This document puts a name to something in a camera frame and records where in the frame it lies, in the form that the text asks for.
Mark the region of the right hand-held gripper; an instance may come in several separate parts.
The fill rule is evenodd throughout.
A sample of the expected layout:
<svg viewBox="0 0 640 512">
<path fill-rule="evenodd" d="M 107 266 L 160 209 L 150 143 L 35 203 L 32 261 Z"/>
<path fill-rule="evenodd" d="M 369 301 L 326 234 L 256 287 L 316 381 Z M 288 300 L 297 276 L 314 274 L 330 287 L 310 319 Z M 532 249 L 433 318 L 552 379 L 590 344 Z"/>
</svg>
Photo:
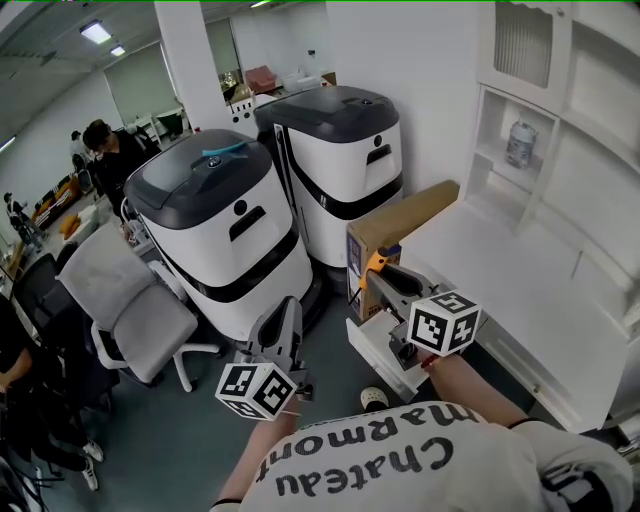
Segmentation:
<svg viewBox="0 0 640 512">
<path fill-rule="evenodd" d="M 389 347 L 403 370 L 419 363 L 419 349 L 445 357 L 475 339 L 482 308 L 459 290 L 432 295 L 434 285 L 425 276 L 396 264 L 368 275 L 367 289 L 400 322 L 390 331 Z"/>
</svg>

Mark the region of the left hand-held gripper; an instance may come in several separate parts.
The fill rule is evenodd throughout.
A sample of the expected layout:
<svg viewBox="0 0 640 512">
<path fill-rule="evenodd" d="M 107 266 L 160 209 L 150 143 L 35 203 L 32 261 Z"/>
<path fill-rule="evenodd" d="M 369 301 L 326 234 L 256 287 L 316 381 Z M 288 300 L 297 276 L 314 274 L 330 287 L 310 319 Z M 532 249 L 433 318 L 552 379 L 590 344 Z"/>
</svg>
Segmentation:
<svg viewBox="0 0 640 512">
<path fill-rule="evenodd" d="M 252 327 L 249 344 L 225 366 L 216 398 L 259 421 L 274 421 L 292 397 L 313 401 L 315 379 L 299 359 L 302 334 L 300 302 L 288 296 L 273 304 Z"/>
</svg>

